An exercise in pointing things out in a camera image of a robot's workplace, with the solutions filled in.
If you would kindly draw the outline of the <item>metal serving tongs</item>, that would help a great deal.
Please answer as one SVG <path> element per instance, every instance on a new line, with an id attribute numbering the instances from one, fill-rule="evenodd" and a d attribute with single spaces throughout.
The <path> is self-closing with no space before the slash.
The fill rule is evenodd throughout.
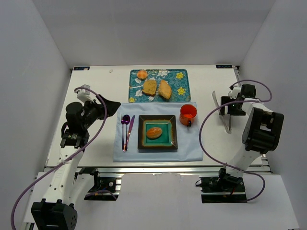
<path id="1" fill-rule="evenodd" d="M 219 103 L 217 101 L 217 98 L 216 98 L 216 93 L 215 91 L 212 92 L 212 98 L 213 98 L 213 101 L 214 101 L 214 104 L 217 107 L 219 107 Z M 226 132 L 228 134 L 231 134 L 232 133 L 232 128 L 231 128 L 231 116 L 230 115 L 219 115 L 220 117 L 220 120 L 222 121 L 223 125 L 224 125 L 224 128 L 226 130 Z"/>

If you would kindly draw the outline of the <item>sesame round bun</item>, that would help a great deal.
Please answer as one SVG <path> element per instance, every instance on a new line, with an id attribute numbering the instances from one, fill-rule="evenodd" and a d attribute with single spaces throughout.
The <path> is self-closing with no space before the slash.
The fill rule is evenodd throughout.
<path id="1" fill-rule="evenodd" d="M 149 139 L 157 139 L 162 135 L 163 131 L 160 127 L 152 127 L 146 131 L 146 136 Z"/>

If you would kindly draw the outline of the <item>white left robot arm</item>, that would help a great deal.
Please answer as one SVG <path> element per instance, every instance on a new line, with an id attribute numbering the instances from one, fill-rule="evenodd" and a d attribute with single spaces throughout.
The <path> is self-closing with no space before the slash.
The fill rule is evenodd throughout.
<path id="1" fill-rule="evenodd" d="M 66 122 L 61 129 L 59 165 L 55 169 L 49 187 L 40 202 L 34 202 L 31 214 L 40 230 L 73 230 L 78 214 L 78 199 L 83 199 L 94 186 L 94 170 L 77 176 L 76 170 L 89 140 L 89 127 L 96 120 L 113 116 L 119 102 L 103 98 L 98 104 L 88 96 L 80 96 L 65 108 Z"/>

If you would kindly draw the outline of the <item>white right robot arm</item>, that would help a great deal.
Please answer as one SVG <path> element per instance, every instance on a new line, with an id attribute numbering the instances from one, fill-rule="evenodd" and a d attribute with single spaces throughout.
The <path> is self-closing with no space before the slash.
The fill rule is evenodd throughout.
<path id="1" fill-rule="evenodd" d="M 219 171 L 219 182 L 238 184 L 245 171 L 261 154 L 274 151 L 279 143 L 284 115 L 268 109 L 256 98 L 256 87 L 251 84 L 231 86 L 228 96 L 221 97 L 219 115 L 248 116 L 242 134 L 242 147 L 238 153 Z"/>

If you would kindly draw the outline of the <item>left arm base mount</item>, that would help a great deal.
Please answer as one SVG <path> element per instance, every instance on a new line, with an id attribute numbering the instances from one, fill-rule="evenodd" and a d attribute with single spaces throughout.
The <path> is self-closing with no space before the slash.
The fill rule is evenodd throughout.
<path id="1" fill-rule="evenodd" d="M 88 191 L 84 200 L 115 201 L 115 198 L 118 198 L 122 174 L 100 172 L 97 168 L 82 168 L 75 173 L 75 181 L 79 175 L 85 173 L 94 178 L 94 185 Z"/>

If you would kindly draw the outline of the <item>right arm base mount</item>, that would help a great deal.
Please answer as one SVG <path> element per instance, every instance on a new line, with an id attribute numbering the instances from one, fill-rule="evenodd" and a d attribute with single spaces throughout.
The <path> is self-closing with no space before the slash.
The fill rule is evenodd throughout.
<path id="1" fill-rule="evenodd" d="M 203 204 L 247 202 L 243 178 L 227 174 L 225 168 L 219 170 L 218 176 L 201 177 L 195 186 L 201 188 Z"/>

